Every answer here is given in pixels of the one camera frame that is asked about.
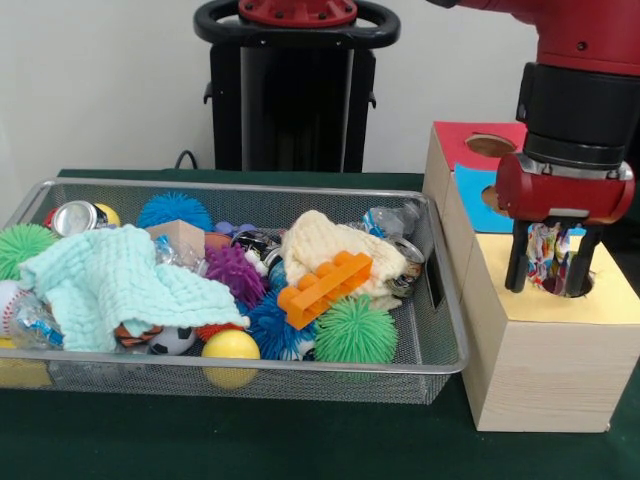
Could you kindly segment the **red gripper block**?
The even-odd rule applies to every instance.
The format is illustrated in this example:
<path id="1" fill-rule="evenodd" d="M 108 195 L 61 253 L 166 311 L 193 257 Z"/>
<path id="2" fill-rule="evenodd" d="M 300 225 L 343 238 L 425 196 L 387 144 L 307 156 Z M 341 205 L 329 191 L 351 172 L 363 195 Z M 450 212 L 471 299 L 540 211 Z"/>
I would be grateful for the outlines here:
<path id="1" fill-rule="evenodd" d="M 528 274 L 528 221 L 560 218 L 583 225 L 612 224 L 629 210 L 635 178 L 627 163 L 614 170 L 577 169 L 541 163 L 519 153 L 500 160 L 495 188 L 499 208 L 515 220 L 505 288 L 520 293 Z M 568 296 L 583 294 L 602 234 L 602 226 L 585 228 L 567 273 Z"/>

